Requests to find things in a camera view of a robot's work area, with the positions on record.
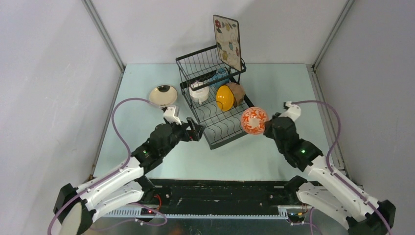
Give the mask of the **tan bowl with dark rim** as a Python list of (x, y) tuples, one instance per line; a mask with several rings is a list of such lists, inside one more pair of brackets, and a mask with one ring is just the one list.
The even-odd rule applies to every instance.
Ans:
[(228, 84), (226, 84), (229, 89), (231, 90), (233, 97), (234, 97), (234, 102), (233, 102), (233, 106), (237, 107), (239, 106), (245, 97), (245, 91), (243, 89), (243, 87), (240, 84), (234, 83), (234, 82), (230, 82)]

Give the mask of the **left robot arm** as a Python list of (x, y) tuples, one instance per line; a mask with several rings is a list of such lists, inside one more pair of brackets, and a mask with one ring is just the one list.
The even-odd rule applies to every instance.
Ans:
[(80, 224), (76, 231), (80, 235), (108, 212), (130, 203), (152, 202), (155, 186), (145, 175), (159, 166), (179, 142), (199, 141), (204, 130), (205, 126), (196, 124), (190, 117), (180, 124), (165, 121), (157, 125), (149, 138), (129, 152), (127, 160), (110, 173), (77, 187), (63, 186), (50, 226), (55, 221), (63, 223), (72, 208), (80, 204)]

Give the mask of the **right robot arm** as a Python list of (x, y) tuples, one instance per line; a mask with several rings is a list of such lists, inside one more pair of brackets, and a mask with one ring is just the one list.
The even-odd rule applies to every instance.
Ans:
[(313, 206), (340, 223), (350, 235), (392, 234), (396, 207), (389, 200), (379, 201), (365, 193), (333, 167), (313, 143), (301, 139), (294, 121), (278, 116), (265, 122), (264, 136), (273, 139), (286, 161), (325, 189), (295, 176), (284, 188), (290, 197)]

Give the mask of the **yellow plastic bowl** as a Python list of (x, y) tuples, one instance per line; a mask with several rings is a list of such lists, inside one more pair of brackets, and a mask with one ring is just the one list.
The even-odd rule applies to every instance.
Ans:
[(227, 85), (223, 85), (218, 89), (216, 94), (216, 103), (217, 106), (224, 112), (233, 107), (234, 95)]

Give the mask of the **orange white patterned bowl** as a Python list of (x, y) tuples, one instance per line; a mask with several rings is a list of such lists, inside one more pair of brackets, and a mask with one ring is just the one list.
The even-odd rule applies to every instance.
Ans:
[(241, 128), (250, 135), (261, 135), (265, 131), (265, 123), (269, 116), (265, 110), (259, 107), (250, 107), (241, 115)]

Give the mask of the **white two-handled soup cup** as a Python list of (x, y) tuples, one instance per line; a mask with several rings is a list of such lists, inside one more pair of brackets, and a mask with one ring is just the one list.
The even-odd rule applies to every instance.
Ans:
[(202, 85), (204, 85), (204, 83), (198, 81), (190, 84), (189, 87), (189, 94), (191, 100), (199, 105), (202, 105), (202, 103), (205, 102), (209, 97), (209, 86), (200, 88), (198, 90), (196, 89)]

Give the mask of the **blue floral mug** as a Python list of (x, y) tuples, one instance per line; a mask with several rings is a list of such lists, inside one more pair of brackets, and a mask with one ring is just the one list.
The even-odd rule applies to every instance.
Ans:
[[(226, 77), (226, 76), (228, 76), (228, 71), (227, 71), (227, 69), (226, 68), (219, 68), (218, 70), (217, 70), (217, 73), (211, 78), (211, 81), (217, 81), (217, 80), (220, 80), (221, 78), (223, 78), (223, 77)], [(230, 82), (230, 80), (227, 78), (227, 79), (224, 79), (224, 80), (221, 80), (221, 81), (218, 81), (218, 82), (216, 82), (216, 83), (214, 83), (214, 84), (211, 84), (210, 86), (211, 87), (215, 87), (215, 88), (220, 88), (221, 86), (223, 86), (223, 85), (226, 85), (227, 83), (229, 83)]]

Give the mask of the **round cream plate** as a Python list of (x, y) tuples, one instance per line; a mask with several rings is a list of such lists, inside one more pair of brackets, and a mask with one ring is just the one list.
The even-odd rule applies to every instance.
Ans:
[(170, 85), (157, 86), (149, 94), (149, 101), (159, 106), (172, 105), (177, 98), (177, 90)]

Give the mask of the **square floral ceramic plate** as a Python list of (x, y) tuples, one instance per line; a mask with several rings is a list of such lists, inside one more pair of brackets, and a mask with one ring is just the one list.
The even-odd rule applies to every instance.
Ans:
[(236, 71), (242, 71), (239, 22), (213, 15), (213, 23), (219, 59)]

